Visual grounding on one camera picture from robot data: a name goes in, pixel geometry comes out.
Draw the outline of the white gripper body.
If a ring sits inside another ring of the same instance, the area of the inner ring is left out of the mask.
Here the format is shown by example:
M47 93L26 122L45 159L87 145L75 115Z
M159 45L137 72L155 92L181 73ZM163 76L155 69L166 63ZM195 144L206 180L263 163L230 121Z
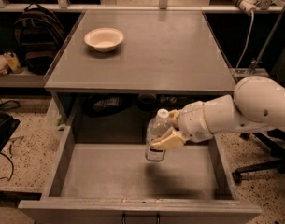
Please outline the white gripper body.
M185 105L179 111L178 128L186 140L194 143L200 143L213 137L207 127L204 103L201 101Z

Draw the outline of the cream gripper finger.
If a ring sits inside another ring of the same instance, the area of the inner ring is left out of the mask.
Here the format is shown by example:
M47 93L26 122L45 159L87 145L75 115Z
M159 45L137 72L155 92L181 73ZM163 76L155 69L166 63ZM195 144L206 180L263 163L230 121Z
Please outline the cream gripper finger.
M176 109L171 110L171 111L169 112L169 118L171 118L171 119L177 119L179 113L180 113L179 110L176 110Z
M150 142L150 147L155 150L169 150L182 147L187 139L181 131L169 128L161 137Z

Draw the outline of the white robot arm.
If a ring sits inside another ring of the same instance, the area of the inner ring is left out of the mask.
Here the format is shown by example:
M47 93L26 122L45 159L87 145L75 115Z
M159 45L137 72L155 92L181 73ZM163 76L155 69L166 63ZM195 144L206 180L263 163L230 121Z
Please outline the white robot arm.
M240 80L231 95L185 105L169 114L171 127L150 142L153 150L182 147L217 133L285 132L285 88L267 77Z

